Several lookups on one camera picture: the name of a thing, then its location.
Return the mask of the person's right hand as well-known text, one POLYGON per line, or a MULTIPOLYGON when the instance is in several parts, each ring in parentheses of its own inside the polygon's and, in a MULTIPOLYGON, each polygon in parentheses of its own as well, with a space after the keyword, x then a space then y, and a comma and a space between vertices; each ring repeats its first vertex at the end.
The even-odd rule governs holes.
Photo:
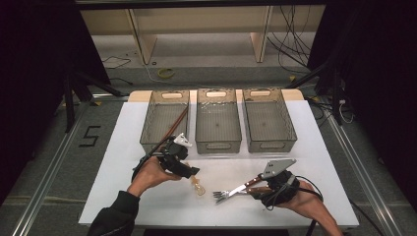
POLYGON ((322 227, 330 226, 333 218, 329 214, 324 203, 314 194, 298 191, 287 203, 279 204, 279 207, 288 208, 296 213, 316 220, 322 227))

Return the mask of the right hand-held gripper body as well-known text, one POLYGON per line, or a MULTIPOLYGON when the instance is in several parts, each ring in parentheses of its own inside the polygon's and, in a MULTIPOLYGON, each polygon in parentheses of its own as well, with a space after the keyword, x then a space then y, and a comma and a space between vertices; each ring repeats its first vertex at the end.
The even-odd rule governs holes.
POLYGON ((261 196, 265 207, 274 207, 291 201, 298 192, 300 186, 295 175, 287 168, 296 163, 295 159, 271 160, 267 163, 260 177, 268 182, 269 193, 261 196))

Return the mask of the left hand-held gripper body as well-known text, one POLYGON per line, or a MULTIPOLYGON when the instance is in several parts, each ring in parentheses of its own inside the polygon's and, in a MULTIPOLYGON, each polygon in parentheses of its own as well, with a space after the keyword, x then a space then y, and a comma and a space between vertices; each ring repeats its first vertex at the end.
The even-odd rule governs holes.
POLYGON ((188 167, 183 160, 187 158, 191 146, 183 133, 170 137, 158 157, 161 167, 180 176, 180 171, 188 167))

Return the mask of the person's left hand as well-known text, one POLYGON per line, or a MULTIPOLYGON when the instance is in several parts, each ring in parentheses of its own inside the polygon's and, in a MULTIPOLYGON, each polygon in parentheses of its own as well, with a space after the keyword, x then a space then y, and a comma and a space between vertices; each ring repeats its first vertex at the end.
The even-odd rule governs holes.
POLYGON ((165 181, 179 181, 180 179, 180 176, 164 171, 158 159, 153 156, 145 162, 128 187, 127 192, 138 198, 149 188, 165 181))

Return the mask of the grey translucent plastic bin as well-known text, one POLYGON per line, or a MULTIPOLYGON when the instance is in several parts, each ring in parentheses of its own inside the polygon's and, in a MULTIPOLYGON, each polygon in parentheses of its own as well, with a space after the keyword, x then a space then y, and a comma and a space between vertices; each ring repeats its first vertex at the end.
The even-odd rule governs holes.
POLYGON ((149 153, 175 127, 171 135, 188 135, 190 94, 187 90, 154 90, 140 144, 149 153))
POLYGON ((242 133, 233 88, 198 90, 195 141, 199 154, 240 151, 242 133))
POLYGON ((250 153, 291 152, 298 140, 280 88, 242 91, 250 153))

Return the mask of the metal fork brown handle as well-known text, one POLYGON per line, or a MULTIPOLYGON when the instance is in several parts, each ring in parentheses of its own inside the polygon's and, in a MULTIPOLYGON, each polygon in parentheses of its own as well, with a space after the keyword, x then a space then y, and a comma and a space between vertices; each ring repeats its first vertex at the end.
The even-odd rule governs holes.
POLYGON ((270 188, 267 186, 264 187, 256 187, 256 188, 246 188, 246 189, 239 189, 230 190, 230 191, 215 191, 212 193, 213 197, 216 201, 222 202, 224 200, 229 199, 235 194, 259 194, 259 193, 268 193, 270 192, 270 188))

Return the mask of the amber plastic spoon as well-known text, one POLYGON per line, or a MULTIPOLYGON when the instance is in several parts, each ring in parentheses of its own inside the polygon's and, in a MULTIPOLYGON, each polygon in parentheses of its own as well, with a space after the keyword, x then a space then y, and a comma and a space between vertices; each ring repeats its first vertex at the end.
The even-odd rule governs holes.
POLYGON ((186 165, 192 169, 192 175, 190 176, 191 184, 194 186, 194 190, 198 196, 203 196, 206 193, 206 189, 200 184, 200 180, 196 177, 198 173, 197 167, 192 167, 188 162, 186 165))

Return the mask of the dark curtain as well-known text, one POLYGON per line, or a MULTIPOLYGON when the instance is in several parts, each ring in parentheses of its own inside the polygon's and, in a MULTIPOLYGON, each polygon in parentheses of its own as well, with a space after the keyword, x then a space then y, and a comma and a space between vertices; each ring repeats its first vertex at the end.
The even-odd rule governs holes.
POLYGON ((0 205, 81 71, 109 79, 75 0, 0 0, 0 205))
POLYGON ((325 0, 308 67, 328 59, 355 10, 338 60, 345 94, 398 188, 417 211, 417 0, 325 0))

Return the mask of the black tripod stand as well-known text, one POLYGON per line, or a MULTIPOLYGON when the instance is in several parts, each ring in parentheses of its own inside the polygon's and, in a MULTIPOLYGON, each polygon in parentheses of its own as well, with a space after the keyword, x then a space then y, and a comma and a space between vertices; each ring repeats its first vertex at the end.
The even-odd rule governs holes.
POLYGON ((88 85, 96 86, 99 89, 107 91, 116 97, 128 96, 127 93, 117 90, 110 84, 101 82, 100 80, 95 79, 84 72, 70 72, 63 81, 67 116, 67 133, 69 133, 73 128, 76 120, 73 94, 75 94, 82 102, 90 102, 92 100, 92 93, 90 92, 88 85))

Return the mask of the aluminium floor rail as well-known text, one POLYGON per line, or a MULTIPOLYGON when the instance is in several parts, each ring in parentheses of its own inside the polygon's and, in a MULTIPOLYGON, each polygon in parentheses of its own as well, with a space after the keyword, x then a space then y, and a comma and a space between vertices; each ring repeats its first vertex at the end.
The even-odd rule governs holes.
MULTIPOLYGON (((323 102, 331 103, 327 98, 323 98, 323 102)), ((364 194, 366 195, 376 217, 378 218, 381 227, 383 228, 386 236, 401 236, 402 230, 399 224, 395 222, 393 214, 386 204, 383 196, 380 194, 376 184, 374 183, 371 175, 367 171, 365 165, 362 163, 360 156, 350 139, 348 138, 345 130, 341 125, 338 125, 332 116, 332 111, 329 113, 329 124, 335 133, 335 136, 340 143, 346 158, 360 183, 364 194)))
POLYGON ((29 234, 88 108, 88 102, 81 102, 75 107, 75 121, 70 128, 66 125, 64 110, 59 108, 56 111, 52 125, 32 153, 33 159, 28 162, 6 199, 7 205, 23 208, 11 236, 29 234))

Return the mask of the yellow tape roll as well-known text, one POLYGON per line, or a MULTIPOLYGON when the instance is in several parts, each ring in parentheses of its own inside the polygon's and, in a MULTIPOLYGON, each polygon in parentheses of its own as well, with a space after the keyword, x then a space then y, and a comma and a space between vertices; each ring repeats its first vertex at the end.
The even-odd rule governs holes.
POLYGON ((157 75, 162 79, 170 79, 175 75, 171 68, 161 68, 157 71, 157 75))

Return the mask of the light wooden desk leg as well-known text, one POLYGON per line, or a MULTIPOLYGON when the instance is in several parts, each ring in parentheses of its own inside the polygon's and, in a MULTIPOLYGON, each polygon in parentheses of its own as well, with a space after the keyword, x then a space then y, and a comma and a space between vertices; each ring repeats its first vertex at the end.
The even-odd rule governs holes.
POLYGON ((252 46, 254 49, 255 60, 257 63, 262 63, 264 61, 268 40, 268 28, 272 14, 273 7, 265 6, 263 17, 261 20, 261 28, 255 32, 250 33, 252 46))
POLYGON ((137 45, 138 55, 142 61, 142 64, 148 65, 157 41, 157 35, 141 33, 139 20, 135 15, 134 9, 126 10, 126 14, 131 27, 133 38, 137 45))

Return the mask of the white table sheet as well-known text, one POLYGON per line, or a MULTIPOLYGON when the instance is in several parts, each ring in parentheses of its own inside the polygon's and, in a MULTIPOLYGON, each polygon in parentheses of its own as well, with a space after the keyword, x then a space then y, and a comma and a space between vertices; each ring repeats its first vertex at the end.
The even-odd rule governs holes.
MULTIPOLYGON (((324 203, 342 228, 359 225, 348 201, 312 111, 307 102, 286 103, 298 140, 289 153, 255 154, 242 145, 230 155, 199 155, 192 147, 187 161, 200 169, 197 178, 206 188, 196 194, 187 179, 168 181, 144 192, 136 224, 145 228, 294 228, 310 220, 288 209, 266 209, 248 195, 235 195, 221 204, 214 191, 232 190, 263 172, 271 159, 295 159, 289 170, 308 178, 324 195, 324 203)), ((145 155, 139 138, 148 105, 123 104, 105 155, 91 187, 79 222, 89 225, 110 206, 120 190, 131 183, 133 168, 145 155)))

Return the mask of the black metal stand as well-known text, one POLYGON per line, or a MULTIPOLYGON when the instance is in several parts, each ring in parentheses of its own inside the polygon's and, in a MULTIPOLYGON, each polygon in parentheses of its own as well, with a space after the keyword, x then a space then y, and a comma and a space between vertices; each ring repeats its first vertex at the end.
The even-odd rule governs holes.
POLYGON ((341 78, 339 71, 336 68, 335 64, 330 61, 326 61, 324 64, 314 69, 301 79, 297 79, 295 82, 292 82, 289 86, 286 86, 287 89, 296 89, 310 80, 318 78, 315 85, 316 95, 331 95, 331 111, 334 120, 338 125, 342 124, 342 115, 339 111, 339 102, 341 101, 341 78))

